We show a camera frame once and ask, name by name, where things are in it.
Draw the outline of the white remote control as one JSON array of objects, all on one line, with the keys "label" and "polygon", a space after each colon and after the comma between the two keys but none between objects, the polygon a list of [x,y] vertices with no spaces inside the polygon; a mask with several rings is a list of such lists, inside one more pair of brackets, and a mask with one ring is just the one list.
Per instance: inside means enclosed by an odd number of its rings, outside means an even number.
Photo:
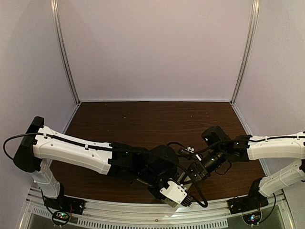
[{"label": "white remote control", "polygon": [[164,202],[173,208],[177,205],[189,207],[193,202],[193,197],[188,192],[191,184],[186,184],[187,181],[191,180],[185,172],[175,179],[168,179],[159,191],[165,197]]}]

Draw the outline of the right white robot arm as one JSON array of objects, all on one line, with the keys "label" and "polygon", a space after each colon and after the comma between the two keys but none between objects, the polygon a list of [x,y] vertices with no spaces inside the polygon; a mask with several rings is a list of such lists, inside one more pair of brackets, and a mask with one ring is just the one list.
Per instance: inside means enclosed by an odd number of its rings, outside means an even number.
[{"label": "right white robot arm", "polygon": [[190,173],[197,180],[204,180],[225,161],[229,163],[249,162],[264,158],[293,158],[294,162],[276,173],[255,180],[244,200],[247,210],[255,210],[263,198],[271,196],[285,187],[305,180],[305,134],[254,136],[242,135],[231,139],[220,126],[205,130],[202,139],[205,150],[195,153],[195,162]]}]

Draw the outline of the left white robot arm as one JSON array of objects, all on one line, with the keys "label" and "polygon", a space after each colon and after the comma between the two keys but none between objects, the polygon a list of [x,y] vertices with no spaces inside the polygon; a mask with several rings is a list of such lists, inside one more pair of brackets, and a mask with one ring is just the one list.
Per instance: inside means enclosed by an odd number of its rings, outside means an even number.
[{"label": "left white robot arm", "polygon": [[13,157],[13,163],[30,173],[50,204],[64,212],[69,204],[63,185],[56,180],[48,160],[90,169],[128,183],[138,180],[158,199],[181,204],[187,194],[175,181],[179,159],[175,151],[160,145],[151,150],[121,143],[92,142],[57,133],[34,117]]}]

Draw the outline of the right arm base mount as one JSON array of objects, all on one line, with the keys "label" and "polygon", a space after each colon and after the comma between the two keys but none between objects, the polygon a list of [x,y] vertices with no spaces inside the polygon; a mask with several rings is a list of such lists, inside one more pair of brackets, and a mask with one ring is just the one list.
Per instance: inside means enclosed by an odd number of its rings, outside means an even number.
[{"label": "right arm base mount", "polygon": [[268,206],[268,200],[262,195],[234,197],[227,201],[231,214],[237,214]]}]

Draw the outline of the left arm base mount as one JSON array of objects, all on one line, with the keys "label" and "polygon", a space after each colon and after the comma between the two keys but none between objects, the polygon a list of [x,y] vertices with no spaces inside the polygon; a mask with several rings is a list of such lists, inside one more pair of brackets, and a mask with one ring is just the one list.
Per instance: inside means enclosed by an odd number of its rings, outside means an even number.
[{"label": "left arm base mount", "polygon": [[85,205],[84,199],[71,198],[67,196],[61,196],[57,199],[44,197],[44,202],[47,207],[65,211],[72,214],[82,215]]}]

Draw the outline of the aluminium front rail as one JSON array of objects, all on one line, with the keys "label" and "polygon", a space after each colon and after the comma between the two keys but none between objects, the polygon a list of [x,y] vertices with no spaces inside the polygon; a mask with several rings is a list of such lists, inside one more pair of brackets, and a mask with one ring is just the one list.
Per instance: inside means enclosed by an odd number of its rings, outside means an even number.
[{"label": "aluminium front rail", "polygon": [[[231,214],[226,199],[212,200],[209,203],[209,207],[205,209],[201,208],[198,204],[193,204],[189,208],[171,208],[165,204],[128,204],[86,199],[83,214],[72,214],[72,217],[89,214],[91,217],[106,220],[123,219],[129,221],[134,219],[142,221],[145,219],[160,219],[161,221],[173,221],[176,223],[182,221],[195,223],[227,219],[229,224],[228,229],[293,229],[294,222],[283,192],[276,194],[276,205],[273,210],[274,198],[268,198],[268,201],[269,205],[261,208],[262,220],[270,212],[271,215],[263,223],[253,227],[245,222],[246,216],[248,216],[247,214],[250,211]],[[31,189],[28,194],[24,214],[17,226],[18,229],[27,229],[34,207],[47,210],[43,205],[41,193],[37,189]]]}]

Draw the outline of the right aluminium corner post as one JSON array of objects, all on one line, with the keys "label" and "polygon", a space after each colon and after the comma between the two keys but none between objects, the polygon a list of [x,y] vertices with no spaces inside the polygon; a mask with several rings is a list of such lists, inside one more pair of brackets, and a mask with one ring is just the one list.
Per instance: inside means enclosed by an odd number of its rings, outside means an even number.
[{"label": "right aluminium corner post", "polygon": [[230,101],[232,106],[236,103],[236,100],[237,100],[237,97],[240,92],[242,82],[243,82],[243,79],[245,76],[246,68],[247,68],[247,65],[249,62],[251,49],[252,49],[252,45],[254,42],[255,33],[256,33],[256,29],[257,29],[259,11],[260,11],[260,0],[253,0],[252,6],[251,6],[248,33],[247,33],[247,38],[246,38],[245,47],[244,47],[244,53],[243,53],[237,81],[235,84],[234,92],[233,92],[233,95],[232,95],[232,98]]}]

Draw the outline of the aluminium corner post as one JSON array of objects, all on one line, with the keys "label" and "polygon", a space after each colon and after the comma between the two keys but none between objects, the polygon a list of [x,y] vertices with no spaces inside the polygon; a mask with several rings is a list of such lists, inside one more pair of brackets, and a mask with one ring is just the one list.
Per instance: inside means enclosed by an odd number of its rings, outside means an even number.
[{"label": "aluminium corner post", "polygon": [[244,53],[243,53],[237,81],[235,84],[234,92],[233,92],[233,95],[232,95],[232,98],[230,101],[232,106],[236,103],[236,100],[237,100],[237,97],[240,92],[242,82],[243,82],[243,79],[245,76],[246,68],[247,68],[247,65],[249,62],[251,49],[252,49],[252,45],[254,42],[255,33],[256,33],[256,29],[257,29],[259,11],[260,11],[260,0],[253,0],[252,6],[251,6],[248,33],[247,33],[247,38],[246,38],[245,47],[244,47]]},{"label": "aluminium corner post", "polygon": [[72,77],[71,73],[71,68],[68,60],[68,55],[66,52],[66,47],[64,43],[64,37],[63,37],[63,32],[61,28],[61,20],[60,20],[60,12],[59,12],[59,7],[58,7],[58,1],[57,0],[50,0],[51,4],[51,12],[52,12],[52,17],[53,17],[53,23],[54,23],[54,28],[55,28],[55,33],[57,36],[57,41],[58,41],[58,46],[59,46],[59,51],[61,55],[61,60],[62,64],[64,67],[65,75],[67,78],[67,82],[72,94],[72,98],[74,100],[74,103],[76,105],[79,105],[80,99],[76,90],[76,86]]}]

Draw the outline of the left aluminium corner post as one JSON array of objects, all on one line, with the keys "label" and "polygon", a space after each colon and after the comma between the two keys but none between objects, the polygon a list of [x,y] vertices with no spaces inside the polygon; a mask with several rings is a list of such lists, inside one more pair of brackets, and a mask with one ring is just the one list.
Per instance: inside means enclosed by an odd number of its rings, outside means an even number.
[{"label": "left aluminium corner post", "polygon": [[61,60],[62,64],[64,67],[65,75],[67,78],[67,82],[72,94],[72,98],[74,100],[74,103],[76,105],[79,105],[80,99],[76,90],[76,86],[72,77],[71,73],[71,68],[68,60],[68,55],[66,52],[66,47],[64,43],[64,37],[63,37],[63,32],[61,28],[61,20],[60,20],[60,12],[59,12],[59,7],[58,7],[58,1],[57,0],[50,0],[51,4],[51,12],[52,12],[52,17],[53,17],[53,23],[54,23],[54,28],[55,28],[55,33],[57,36],[57,41],[58,41],[58,46],[59,46],[59,51],[61,55]]}]

